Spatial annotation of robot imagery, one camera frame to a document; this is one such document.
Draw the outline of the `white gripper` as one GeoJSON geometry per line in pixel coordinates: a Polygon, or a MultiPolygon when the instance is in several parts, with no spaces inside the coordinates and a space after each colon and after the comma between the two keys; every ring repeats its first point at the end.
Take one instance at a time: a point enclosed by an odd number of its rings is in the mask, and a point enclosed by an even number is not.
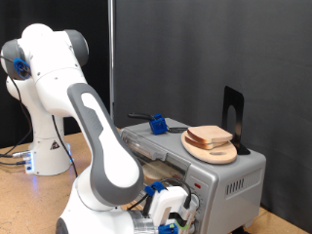
{"type": "Polygon", "coordinates": [[[188,227],[196,211],[192,195],[182,187],[171,186],[155,192],[149,215],[155,226],[175,223],[178,227],[188,227]]]}

